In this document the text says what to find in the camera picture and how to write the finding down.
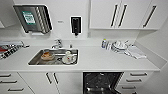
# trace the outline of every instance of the metal handle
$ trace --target metal handle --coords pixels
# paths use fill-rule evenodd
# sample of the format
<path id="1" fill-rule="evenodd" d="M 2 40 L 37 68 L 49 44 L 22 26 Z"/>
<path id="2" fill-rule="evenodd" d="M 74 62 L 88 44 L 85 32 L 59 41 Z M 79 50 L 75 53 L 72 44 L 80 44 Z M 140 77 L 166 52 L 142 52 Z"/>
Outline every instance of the metal handle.
<path id="1" fill-rule="evenodd" d="M 18 88 L 18 89 L 8 89 L 8 91 L 23 91 L 24 90 L 24 88 Z"/>
<path id="2" fill-rule="evenodd" d="M 118 6 L 118 5 L 115 5 L 115 10 L 114 10 L 113 20 L 112 20 L 111 26 L 113 26 L 113 23 L 114 23 L 114 19 L 115 19 L 116 11 L 117 11 L 117 6 Z"/>
<path id="3" fill-rule="evenodd" d="M 2 83 L 17 83 L 17 81 L 0 81 L 0 84 Z"/>
<path id="4" fill-rule="evenodd" d="M 50 84 L 52 83 L 52 81 L 51 81 L 51 79 L 49 78 L 49 76 L 48 76 L 48 73 L 46 73 L 46 76 L 47 76 L 47 78 L 48 78 L 48 81 L 50 82 Z"/>
<path id="5" fill-rule="evenodd" d="M 143 74 L 133 74 L 130 73 L 131 76 L 147 76 L 147 73 L 143 73 Z"/>
<path id="6" fill-rule="evenodd" d="M 10 76 L 11 76 L 11 74 L 0 75 L 0 77 L 10 77 Z"/>
<path id="7" fill-rule="evenodd" d="M 122 20 L 124 18 L 124 14 L 125 14 L 126 8 L 127 8 L 127 5 L 124 5 L 124 10 L 123 10 L 123 13 L 122 13 L 122 16 L 121 16 L 120 24 L 118 26 L 121 26 L 121 23 L 122 23 Z"/>
<path id="8" fill-rule="evenodd" d="M 56 77 L 55 73 L 54 73 L 54 78 L 55 78 L 55 81 L 56 81 L 57 84 L 58 84 L 58 80 L 57 80 L 57 77 Z"/>
<path id="9" fill-rule="evenodd" d="M 127 81 L 127 82 L 142 82 L 141 79 L 138 79 L 138 80 L 128 80 L 128 79 L 126 79 L 126 81 Z"/>
<path id="10" fill-rule="evenodd" d="M 156 6 L 153 6 L 152 11 L 148 16 L 148 19 L 146 20 L 145 24 L 143 25 L 143 28 L 146 27 L 146 25 L 148 24 L 148 22 L 149 22 L 150 18 L 152 17 L 152 14 L 154 13 L 155 9 L 156 9 Z"/>
<path id="11" fill-rule="evenodd" d="M 135 86 L 133 86 L 133 87 L 127 86 L 127 87 L 122 87 L 122 89 L 136 89 L 136 87 Z"/>

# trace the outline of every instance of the stainless steel sink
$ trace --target stainless steel sink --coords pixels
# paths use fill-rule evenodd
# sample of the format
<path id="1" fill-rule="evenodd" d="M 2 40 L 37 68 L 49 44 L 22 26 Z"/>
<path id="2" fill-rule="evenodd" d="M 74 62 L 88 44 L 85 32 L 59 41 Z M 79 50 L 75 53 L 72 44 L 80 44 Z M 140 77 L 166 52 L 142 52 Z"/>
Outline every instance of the stainless steel sink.
<path id="1" fill-rule="evenodd" d="M 52 53 L 55 55 L 53 60 L 42 60 L 41 56 L 43 53 L 46 51 L 49 51 L 49 53 Z M 70 64 L 66 64 L 62 62 L 62 58 L 65 56 L 66 51 L 70 51 L 71 54 L 73 54 L 76 57 L 76 60 Z M 77 49 L 58 49 L 58 50 L 49 50 L 49 49 L 44 49 L 40 50 L 35 57 L 28 63 L 29 65 L 75 65 L 77 64 L 78 60 L 78 50 Z"/>

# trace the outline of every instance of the soap dispenser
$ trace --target soap dispenser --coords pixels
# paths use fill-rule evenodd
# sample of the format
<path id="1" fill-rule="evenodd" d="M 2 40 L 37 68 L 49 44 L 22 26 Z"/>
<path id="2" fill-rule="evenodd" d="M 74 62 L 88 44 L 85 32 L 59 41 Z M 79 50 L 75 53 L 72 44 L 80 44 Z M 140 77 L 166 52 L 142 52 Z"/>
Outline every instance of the soap dispenser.
<path id="1" fill-rule="evenodd" d="M 71 17 L 72 33 L 75 33 L 75 37 L 81 33 L 81 17 Z"/>

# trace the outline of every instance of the item on counter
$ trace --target item on counter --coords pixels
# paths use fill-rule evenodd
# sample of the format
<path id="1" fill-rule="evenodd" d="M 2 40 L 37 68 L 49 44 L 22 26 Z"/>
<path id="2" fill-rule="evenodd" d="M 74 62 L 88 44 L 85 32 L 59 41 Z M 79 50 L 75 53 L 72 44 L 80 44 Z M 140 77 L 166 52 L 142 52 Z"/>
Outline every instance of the item on counter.
<path id="1" fill-rule="evenodd" d="M 134 57 L 135 59 L 140 58 L 147 58 L 145 53 L 143 53 L 139 48 L 136 46 L 129 46 L 128 49 L 124 52 L 126 55 Z"/>
<path id="2" fill-rule="evenodd" d="M 114 46 L 118 49 L 127 49 L 127 45 L 126 45 L 125 41 L 118 40 L 114 43 Z"/>
<path id="3" fill-rule="evenodd" d="M 66 51 L 66 55 L 62 58 L 62 62 L 65 64 L 71 64 L 76 61 L 76 56 L 71 54 L 70 51 Z"/>
<path id="4" fill-rule="evenodd" d="M 54 55 L 50 54 L 49 52 L 45 52 L 43 53 L 43 55 L 41 56 L 42 60 L 53 60 L 54 59 Z"/>
<path id="5" fill-rule="evenodd" d="M 106 46 L 107 46 L 107 41 L 106 39 L 103 39 L 101 47 L 106 48 Z"/>
<path id="6" fill-rule="evenodd" d="M 124 54 L 124 52 L 125 52 L 126 49 L 116 48 L 116 47 L 114 46 L 114 44 L 115 44 L 115 43 L 112 43 L 111 50 L 114 51 L 114 52 L 116 52 L 116 53 Z"/>
<path id="7" fill-rule="evenodd" d="M 111 50 L 112 42 L 108 42 L 106 50 Z"/>

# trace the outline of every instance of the white drawer front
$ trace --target white drawer front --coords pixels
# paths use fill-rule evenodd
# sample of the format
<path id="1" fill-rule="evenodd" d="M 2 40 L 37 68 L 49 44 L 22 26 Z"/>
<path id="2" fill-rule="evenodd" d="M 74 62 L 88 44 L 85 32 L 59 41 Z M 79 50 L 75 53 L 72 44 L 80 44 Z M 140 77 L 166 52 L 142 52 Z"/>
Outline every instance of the white drawer front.
<path id="1" fill-rule="evenodd" d="M 0 94 L 33 94 L 17 73 L 0 73 Z"/>
<path id="2" fill-rule="evenodd" d="M 121 94 L 132 94 L 135 93 L 136 86 L 134 85 L 118 85 L 116 90 Z"/>
<path id="3" fill-rule="evenodd" d="M 119 84 L 143 84 L 153 72 L 124 72 Z"/>

